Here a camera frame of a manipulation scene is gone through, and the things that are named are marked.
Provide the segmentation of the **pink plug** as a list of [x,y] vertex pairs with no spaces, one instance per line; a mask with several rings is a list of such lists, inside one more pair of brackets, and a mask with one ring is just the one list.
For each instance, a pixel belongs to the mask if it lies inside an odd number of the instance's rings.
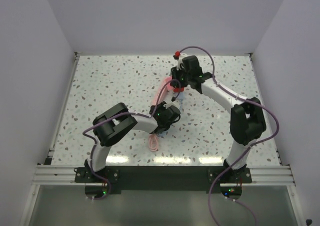
[[166,89],[167,89],[167,91],[173,91],[174,90],[174,87],[171,86],[171,80],[170,79],[167,80]]

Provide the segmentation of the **pink power strip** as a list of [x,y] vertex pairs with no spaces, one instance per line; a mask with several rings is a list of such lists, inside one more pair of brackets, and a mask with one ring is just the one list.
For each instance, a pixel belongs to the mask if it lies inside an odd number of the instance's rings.
[[161,82],[160,87],[158,88],[158,90],[157,90],[157,92],[156,92],[156,94],[155,94],[155,96],[154,96],[154,98],[153,98],[153,100],[151,102],[151,106],[155,106],[157,102],[161,103],[164,100],[165,96],[168,93],[167,88],[166,88],[166,85],[167,85],[166,81],[168,79],[171,80],[172,78],[171,77],[167,77]]

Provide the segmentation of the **red cube plug adapter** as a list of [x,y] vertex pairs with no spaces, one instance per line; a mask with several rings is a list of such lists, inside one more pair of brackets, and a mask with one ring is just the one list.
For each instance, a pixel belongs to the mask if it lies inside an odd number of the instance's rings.
[[173,92],[175,92],[175,93],[179,93],[179,92],[184,92],[184,87],[182,87],[182,88],[174,88],[173,89]]

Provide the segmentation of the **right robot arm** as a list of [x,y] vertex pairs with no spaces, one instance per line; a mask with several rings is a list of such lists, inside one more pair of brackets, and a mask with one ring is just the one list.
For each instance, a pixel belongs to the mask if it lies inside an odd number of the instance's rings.
[[240,170],[247,165],[247,157],[252,143],[255,143],[266,130],[266,121],[261,102],[256,97],[240,101],[240,97],[229,88],[215,83],[213,75],[204,73],[196,56],[182,56],[176,52],[173,58],[177,66],[171,68],[171,77],[179,83],[171,83],[173,88],[191,87],[198,93],[213,99],[230,113],[229,129],[233,138],[232,147],[224,161],[223,178],[230,183],[240,176]]

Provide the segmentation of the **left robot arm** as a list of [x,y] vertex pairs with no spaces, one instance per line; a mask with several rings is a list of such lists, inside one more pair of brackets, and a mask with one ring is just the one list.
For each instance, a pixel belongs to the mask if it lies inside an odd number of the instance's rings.
[[122,140],[131,130],[157,135],[167,131],[180,118],[179,108],[173,103],[164,101],[157,106],[152,106],[149,115],[129,112],[124,103],[113,106],[96,117],[93,126],[82,133],[94,141],[87,161],[86,177],[92,182],[99,182],[103,178],[103,169],[106,167],[110,148]]

